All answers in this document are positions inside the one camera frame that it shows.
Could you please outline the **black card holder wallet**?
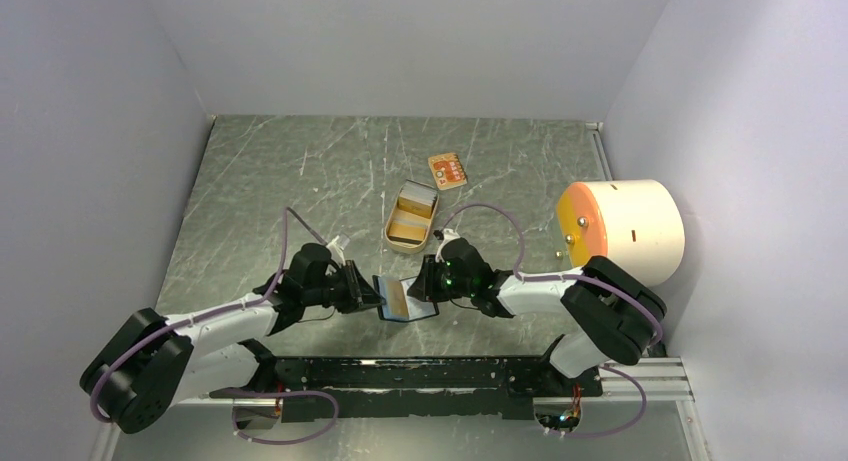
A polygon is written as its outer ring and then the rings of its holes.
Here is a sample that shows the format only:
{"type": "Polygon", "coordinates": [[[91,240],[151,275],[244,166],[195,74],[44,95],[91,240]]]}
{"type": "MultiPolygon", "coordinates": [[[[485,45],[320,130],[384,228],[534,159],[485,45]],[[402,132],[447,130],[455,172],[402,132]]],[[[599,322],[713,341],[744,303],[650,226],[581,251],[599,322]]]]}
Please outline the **black card holder wallet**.
{"type": "Polygon", "coordinates": [[[438,305],[430,301],[422,301],[407,293],[415,278],[398,279],[391,276],[375,275],[374,288],[381,297],[377,308],[380,320],[395,323],[411,323],[440,314],[438,305]]]}

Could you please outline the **orange VIP credit card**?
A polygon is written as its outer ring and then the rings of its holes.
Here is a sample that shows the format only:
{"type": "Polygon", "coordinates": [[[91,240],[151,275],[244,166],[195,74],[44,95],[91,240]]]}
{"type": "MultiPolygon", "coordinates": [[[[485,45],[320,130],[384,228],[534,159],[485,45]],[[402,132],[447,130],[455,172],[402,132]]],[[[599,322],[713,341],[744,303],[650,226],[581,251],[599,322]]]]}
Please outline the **orange VIP credit card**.
{"type": "Polygon", "coordinates": [[[409,319],[409,307],[406,288],[396,278],[381,279],[381,293],[384,298],[382,313],[386,319],[406,321],[409,319]]]}

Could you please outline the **grey credit card stack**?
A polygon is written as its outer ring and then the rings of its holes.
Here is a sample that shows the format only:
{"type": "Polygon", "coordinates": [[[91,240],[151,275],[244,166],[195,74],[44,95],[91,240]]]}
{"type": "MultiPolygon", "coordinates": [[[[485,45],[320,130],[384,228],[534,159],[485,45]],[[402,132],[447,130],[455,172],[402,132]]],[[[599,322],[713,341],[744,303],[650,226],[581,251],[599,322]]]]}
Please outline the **grey credit card stack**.
{"type": "Polygon", "coordinates": [[[402,211],[429,218],[432,216],[437,199],[436,189],[406,180],[398,192],[397,206],[402,211]]]}

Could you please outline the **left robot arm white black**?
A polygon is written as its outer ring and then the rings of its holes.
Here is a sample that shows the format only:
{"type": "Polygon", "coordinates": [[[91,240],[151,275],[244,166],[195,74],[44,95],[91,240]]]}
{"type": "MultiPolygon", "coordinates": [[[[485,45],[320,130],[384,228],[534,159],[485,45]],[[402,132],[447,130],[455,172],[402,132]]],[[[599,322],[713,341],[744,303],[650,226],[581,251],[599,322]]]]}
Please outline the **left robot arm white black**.
{"type": "Polygon", "coordinates": [[[134,434],[189,398],[284,391],[277,358],[262,339],[297,324],[312,306],[349,314],[383,302],[353,261],[333,255],[307,243],[288,267],[234,301],[179,315],[134,312],[81,375],[92,413],[134,434]]]}

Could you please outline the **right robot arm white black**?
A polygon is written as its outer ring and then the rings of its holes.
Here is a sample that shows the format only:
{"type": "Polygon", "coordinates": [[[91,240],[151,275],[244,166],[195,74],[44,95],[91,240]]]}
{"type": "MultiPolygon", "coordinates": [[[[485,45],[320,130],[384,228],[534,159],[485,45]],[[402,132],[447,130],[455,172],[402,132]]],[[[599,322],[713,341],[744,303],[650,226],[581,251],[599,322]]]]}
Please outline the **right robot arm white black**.
{"type": "Polygon", "coordinates": [[[584,265],[540,274],[492,268],[466,239],[446,239],[425,256],[409,297],[442,303],[467,298],[484,315],[568,313],[579,333],[555,340],[539,372],[542,387],[562,395],[578,376],[607,361],[634,366],[661,340],[665,302],[615,262],[593,256],[584,265]]]}

